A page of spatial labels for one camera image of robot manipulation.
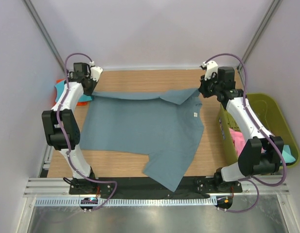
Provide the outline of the grey blue t shirt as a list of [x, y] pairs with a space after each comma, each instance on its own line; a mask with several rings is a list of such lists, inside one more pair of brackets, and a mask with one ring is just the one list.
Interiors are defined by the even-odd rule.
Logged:
[[164, 93], [95, 92], [81, 132], [83, 150], [144, 154], [143, 173], [175, 191], [204, 131], [196, 88]]

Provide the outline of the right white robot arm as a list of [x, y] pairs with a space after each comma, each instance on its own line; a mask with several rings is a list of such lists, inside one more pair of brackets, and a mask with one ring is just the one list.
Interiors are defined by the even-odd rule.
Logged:
[[282, 155], [283, 139], [265, 128], [252, 110], [245, 91], [236, 88], [234, 68], [219, 67], [214, 61], [200, 67], [205, 74], [201, 76], [199, 92], [204, 98], [217, 98], [236, 121], [246, 142], [237, 162], [217, 171], [219, 177], [213, 180], [215, 190], [225, 192], [231, 182], [256, 180], [257, 175], [276, 173], [280, 168], [283, 169], [282, 178], [272, 187], [282, 184], [287, 170]]

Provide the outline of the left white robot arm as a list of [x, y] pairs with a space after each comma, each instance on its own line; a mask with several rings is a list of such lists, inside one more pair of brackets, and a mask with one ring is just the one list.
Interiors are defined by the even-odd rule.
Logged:
[[47, 144], [65, 157], [73, 179], [82, 179], [80, 188], [86, 194], [96, 191], [97, 182], [80, 149], [81, 135], [74, 110], [83, 95], [93, 93], [102, 72], [93, 61], [74, 63], [73, 71], [67, 72], [61, 96], [50, 110], [42, 112]]

